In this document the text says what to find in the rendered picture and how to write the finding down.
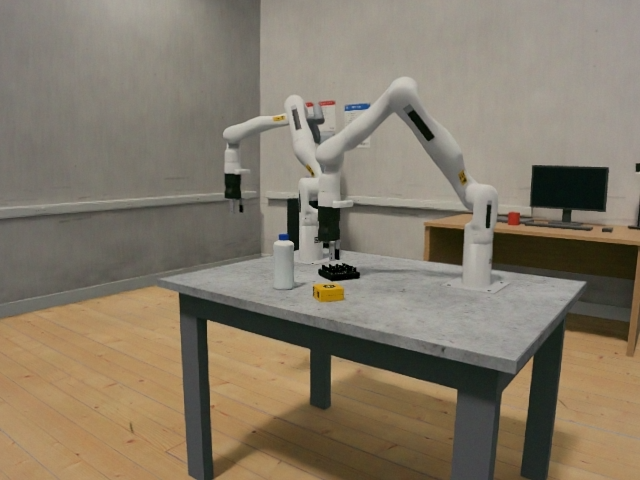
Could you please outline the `white bottle with blue cap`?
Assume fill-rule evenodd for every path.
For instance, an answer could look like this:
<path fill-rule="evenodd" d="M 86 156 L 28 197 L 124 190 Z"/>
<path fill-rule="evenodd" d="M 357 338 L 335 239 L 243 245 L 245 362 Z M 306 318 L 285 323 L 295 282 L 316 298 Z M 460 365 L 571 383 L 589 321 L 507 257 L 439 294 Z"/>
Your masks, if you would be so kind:
<path fill-rule="evenodd" d="M 288 234 L 279 234 L 274 242 L 274 288 L 290 290 L 294 288 L 294 243 Z"/>

